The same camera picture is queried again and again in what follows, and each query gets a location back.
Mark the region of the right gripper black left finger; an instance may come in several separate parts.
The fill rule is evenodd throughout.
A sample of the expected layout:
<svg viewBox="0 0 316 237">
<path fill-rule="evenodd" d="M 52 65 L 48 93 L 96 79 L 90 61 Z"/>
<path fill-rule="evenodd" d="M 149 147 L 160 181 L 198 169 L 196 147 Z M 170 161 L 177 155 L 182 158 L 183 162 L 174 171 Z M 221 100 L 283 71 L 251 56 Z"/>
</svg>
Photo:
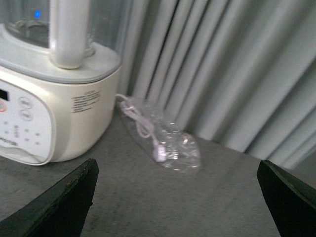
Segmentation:
<svg viewBox="0 0 316 237">
<path fill-rule="evenodd" d="M 2 237 L 79 237 L 92 206 L 99 168 L 88 159 L 0 223 Z"/>
</svg>

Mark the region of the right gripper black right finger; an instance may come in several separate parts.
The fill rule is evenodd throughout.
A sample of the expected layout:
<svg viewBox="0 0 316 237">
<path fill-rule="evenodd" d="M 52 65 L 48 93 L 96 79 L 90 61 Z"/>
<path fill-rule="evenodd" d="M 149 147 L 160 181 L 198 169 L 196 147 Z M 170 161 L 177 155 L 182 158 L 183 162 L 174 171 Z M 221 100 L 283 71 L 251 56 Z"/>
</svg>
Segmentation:
<svg viewBox="0 0 316 237">
<path fill-rule="evenodd" d="M 282 237 L 316 235 L 316 190 L 268 160 L 260 161 L 257 179 Z"/>
</svg>

